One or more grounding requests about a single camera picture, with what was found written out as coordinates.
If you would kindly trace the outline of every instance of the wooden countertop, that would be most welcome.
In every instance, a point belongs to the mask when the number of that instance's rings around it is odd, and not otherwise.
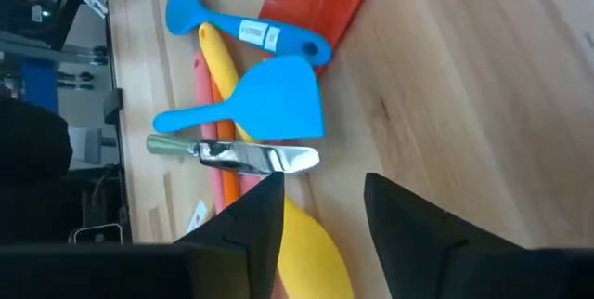
[[[263,0],[202,0],[256,16]],[[183,234],[207,175],[149,156],[156,113],[192,105],[195,37],[166,0],[109,0],[137,241]],[[389,297],[368,234],[366,172],[526,247],[594,243],[592,0],[366,0],[321,81],[323,163],[291,195],[336,240],[357,297]],[[234,47],[242,67],[260,53]]]

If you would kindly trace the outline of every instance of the knife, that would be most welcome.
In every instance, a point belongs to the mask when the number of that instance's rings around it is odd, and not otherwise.
[[[147,150],[156,155],[194,156],[204,165],[251,175],[299,174],[319,163],[319,153],[310,147],[195,141],[177,136],[150,135]]]

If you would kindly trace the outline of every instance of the orange handle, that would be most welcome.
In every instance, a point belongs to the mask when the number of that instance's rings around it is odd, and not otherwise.
[[[211,79],[211,91],[213,92],[213,103],[223,101],[219,89]],[[216,122],[216,131],[219,136],[219,140],[232,141],[235,140],[235,125],[233,121],[220,121]],[[237,174],[222,171],[223,177],[223,199],[225,207],[232,204],[234,201],[239,199],[239,177]]]

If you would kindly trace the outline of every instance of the blue silicone spatula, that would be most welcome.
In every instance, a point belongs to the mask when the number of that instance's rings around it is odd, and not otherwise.
[[[320,35],[282,22],[250,19],[213,12],[200,0],[167,0],[165,20],[169,32],[183,35],[203,22],[273,56],[296,55],[312,66],[327,64],[332,56],[328,41]]]
[[[324,136],[316,75],[300,57],[266,60],[249,69],[231,97],[219,104],[161,113],[159,133],[231,119],[256,140]]]

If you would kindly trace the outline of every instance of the yellow spatula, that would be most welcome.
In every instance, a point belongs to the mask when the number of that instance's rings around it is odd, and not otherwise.
[[[211,24],[203,23],[198,33],[211,76],[223,99],[227,99],[239,81],[233,60],[223,38]],[[239,126],[238,130],[244,141],[253,142]],[[346,266],[332,238],[286,196],[283,226],[278,271],[289,298],[353,298]]]

